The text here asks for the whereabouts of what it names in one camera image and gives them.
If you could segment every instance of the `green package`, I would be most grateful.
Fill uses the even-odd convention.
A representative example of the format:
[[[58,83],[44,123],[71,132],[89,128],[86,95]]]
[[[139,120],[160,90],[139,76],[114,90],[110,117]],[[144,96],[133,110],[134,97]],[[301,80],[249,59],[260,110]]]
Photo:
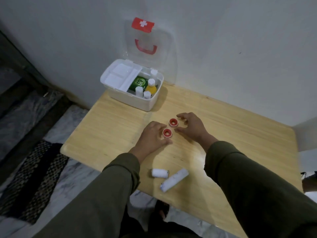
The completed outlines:
[[[145,88],[147,87],[147,79],[137,76],[131,84],[131,86],[129,87],[129,89],[131,91],[135,91],[135,88],[138,86],[143,87],[143,90],[145,90]]]

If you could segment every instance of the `red label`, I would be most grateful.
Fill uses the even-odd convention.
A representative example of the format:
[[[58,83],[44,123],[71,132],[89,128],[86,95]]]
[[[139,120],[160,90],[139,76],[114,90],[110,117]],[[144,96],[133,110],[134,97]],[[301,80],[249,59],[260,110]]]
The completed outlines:
[[[132,28],[143,31],[145,33],[150,33],[153,27],[154,27],[153,22],[146,21],[138,17],[136,17],[132,22]]]

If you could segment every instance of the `black and beige rug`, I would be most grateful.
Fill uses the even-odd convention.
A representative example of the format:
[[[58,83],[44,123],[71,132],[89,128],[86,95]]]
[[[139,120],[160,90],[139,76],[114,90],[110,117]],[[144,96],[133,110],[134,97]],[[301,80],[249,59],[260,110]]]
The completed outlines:
[[[62,144],[41,140],[0,198],[0,215],[35,224],[50,201],[68,157]]]

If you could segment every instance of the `olive green sleeve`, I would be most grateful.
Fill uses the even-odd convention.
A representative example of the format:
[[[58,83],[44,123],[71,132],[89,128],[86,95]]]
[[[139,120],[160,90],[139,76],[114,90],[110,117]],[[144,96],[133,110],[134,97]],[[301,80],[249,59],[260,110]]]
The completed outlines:
[[[139,171],[134,155],[119,155],[34,237],[118,237]]]
[[[221,187],[248,237],[295,237],[299,232],[311,237],[317,230],[317,204],[232,144],[212,144],[204,170]]]

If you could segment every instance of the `white cross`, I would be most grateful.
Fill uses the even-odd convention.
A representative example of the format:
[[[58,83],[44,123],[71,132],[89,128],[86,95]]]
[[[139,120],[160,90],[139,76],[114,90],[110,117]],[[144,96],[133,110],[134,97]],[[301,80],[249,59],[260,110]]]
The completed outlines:
[[[147,22],[143,20],[143,21],[140,22],[140,24],[141,24],[141,27],[144,27],[144,26],[147,25]]]

